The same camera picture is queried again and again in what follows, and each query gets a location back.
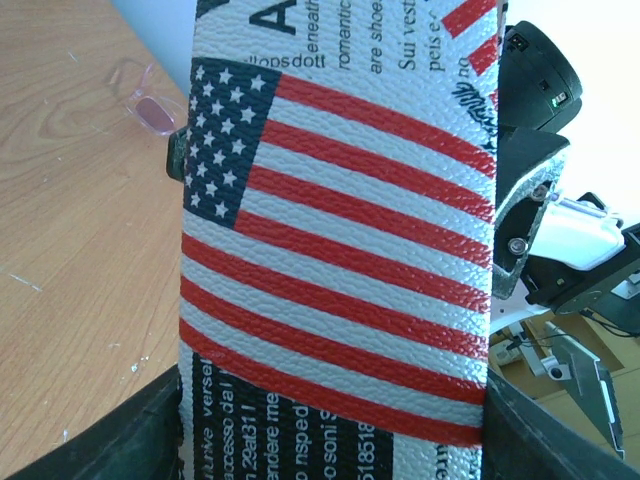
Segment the flag print glasses case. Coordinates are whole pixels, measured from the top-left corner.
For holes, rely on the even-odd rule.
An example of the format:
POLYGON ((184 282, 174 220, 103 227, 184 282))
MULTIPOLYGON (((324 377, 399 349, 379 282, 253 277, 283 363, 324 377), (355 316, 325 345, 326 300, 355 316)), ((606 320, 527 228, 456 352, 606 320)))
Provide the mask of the flag print glasses case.
POLYGON ((201 1, 184 479, 477 479, 493 1, 201 1))

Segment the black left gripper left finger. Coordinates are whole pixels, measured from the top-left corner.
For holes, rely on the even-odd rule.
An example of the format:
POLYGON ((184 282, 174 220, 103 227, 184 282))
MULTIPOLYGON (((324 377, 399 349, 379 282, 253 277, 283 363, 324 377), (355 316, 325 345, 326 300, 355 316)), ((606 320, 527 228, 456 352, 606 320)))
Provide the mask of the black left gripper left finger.
POLYGON ((12 479, 177 479, 182 437, 177 372, 165 372, 12 479))

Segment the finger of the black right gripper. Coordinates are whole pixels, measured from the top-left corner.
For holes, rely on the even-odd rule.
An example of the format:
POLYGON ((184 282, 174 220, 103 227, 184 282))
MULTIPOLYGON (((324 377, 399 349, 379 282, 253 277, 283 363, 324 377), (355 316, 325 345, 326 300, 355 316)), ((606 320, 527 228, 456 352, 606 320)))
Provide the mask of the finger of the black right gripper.
POLYGON ((569 140, 505 127, 498 135, 492 295, 508 299, 520 279, 566 163, 569 140))

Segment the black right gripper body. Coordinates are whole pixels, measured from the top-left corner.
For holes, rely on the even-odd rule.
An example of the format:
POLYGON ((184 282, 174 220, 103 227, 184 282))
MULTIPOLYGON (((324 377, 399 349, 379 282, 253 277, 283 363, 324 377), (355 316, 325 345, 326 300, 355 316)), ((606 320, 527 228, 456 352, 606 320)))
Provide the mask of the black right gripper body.
POLYGON ((583 87, 567 58, 538 27, 506 27, 499 62, 498 122, 557 133, 580 112, 583 87))

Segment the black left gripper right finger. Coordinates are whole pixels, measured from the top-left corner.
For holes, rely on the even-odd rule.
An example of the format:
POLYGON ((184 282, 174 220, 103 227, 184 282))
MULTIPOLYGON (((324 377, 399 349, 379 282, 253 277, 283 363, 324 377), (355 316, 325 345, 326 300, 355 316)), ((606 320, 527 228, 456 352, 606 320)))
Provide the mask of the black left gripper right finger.
POLYGON ((633 480, 639 471, 559 422, 494 371, 482 430, 483 479, 633 480))

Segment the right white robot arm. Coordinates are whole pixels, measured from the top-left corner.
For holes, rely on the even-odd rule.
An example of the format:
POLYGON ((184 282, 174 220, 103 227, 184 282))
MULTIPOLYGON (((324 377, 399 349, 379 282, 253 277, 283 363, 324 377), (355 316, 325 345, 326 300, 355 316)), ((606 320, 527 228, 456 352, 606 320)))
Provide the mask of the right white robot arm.
POLYGON ((527 21, 504 31, 499 61, 491 321, 586 309, 639 271, 639 228, 592 192, 558 181, 583 88, 559 48, 527 21))

